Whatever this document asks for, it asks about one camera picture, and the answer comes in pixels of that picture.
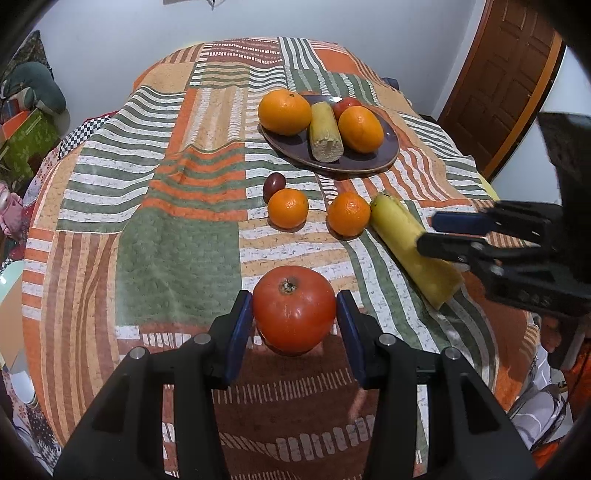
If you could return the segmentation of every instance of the wall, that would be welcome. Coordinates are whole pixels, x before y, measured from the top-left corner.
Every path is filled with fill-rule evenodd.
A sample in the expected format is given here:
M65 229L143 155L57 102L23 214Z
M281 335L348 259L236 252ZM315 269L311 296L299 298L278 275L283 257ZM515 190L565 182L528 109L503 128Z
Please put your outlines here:
M439 118L441 112L443 112L443 109L445 108L447 99L452 94L452 90L456 85L457 78L460 76L460 72L462 71L464 62L468 56L468 52L470 52L472 42L474 42L476 30L478 30L478 25L480 24L480 19L482 18L485 4L486 0L476 0L472 14L466 26L464 39L462 40L460 48L457 51L456 59L452 65L452 68L450 69L447 80L443 85L441 94L439 95L439 98L435 104L435 108L433 109L433 118Z
M542 111L591 115L591 83L570 49L564 54ZM556 173L537 122L495 177L492 186L504 200L560 203Z
M381 76L397 78L415 109L431 114L476 1L226 0L212 11L204 0L58 0L37 28L70 129L118 109L134 79L172 51L247 35L341 43Z

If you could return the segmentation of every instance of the green-yellow cylindrical vegetable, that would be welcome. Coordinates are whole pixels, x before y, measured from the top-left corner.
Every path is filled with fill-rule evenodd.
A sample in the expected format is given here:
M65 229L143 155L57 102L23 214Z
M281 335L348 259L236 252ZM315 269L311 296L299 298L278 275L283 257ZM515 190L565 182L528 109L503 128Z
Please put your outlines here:
M336 123L335 114L328 102L312 105L310 123L310 148L313 157L323 163L337 161L345 149Z
M380 193L371 203L371 225L436 310L462 286L453 265L418 252L417 239L425 229L397 199Z

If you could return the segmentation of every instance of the pink toy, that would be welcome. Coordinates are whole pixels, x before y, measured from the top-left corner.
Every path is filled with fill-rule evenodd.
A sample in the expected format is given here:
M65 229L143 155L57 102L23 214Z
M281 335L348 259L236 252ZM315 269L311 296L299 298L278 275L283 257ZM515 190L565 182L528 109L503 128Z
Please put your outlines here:
M22 199L11 193L3 181L0 181L0 231L15 240L21 237L22 231Z

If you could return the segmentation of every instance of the door panel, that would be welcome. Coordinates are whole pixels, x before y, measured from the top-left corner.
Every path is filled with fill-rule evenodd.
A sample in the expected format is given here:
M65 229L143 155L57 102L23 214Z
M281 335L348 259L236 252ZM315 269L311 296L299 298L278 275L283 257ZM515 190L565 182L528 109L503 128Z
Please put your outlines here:
M440 118L480 171L504 144L530 102L548 62L554 30L518 0L493 0L461 85Z

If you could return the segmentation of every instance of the striped tablecloth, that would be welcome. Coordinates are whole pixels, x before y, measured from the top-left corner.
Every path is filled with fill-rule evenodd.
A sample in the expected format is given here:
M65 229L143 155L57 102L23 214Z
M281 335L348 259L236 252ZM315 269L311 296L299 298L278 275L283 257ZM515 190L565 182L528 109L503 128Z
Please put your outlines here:
M258 132L270 90L355 96L392 125L400 154L373 176L333 179L278 155ZM306 225L267 221L262 185L280 171L310 201ZM368 201L386 191L429 228L440 210L489 200L474 160L404 96L339 45L302 38L243 38L176 51L135 82L123 108L48 175L31 224L23 325L38 397L61 442L132 347L174 348L229 311L279 265L322 273L349 289L384 331L411 346L459 348L509 407L535 354L524 312L492 304L470 274L435 312L371 230L340 241L326 208L339 192ZM492 243L513 239L494 236ZM426 461L426 389L417 391L416 461ZM356 478L376 397L351 377L337 329L310 354L282 358L253 332L237 383L214 391L229 469L239 479ZM163 454L176 472L171 391Z

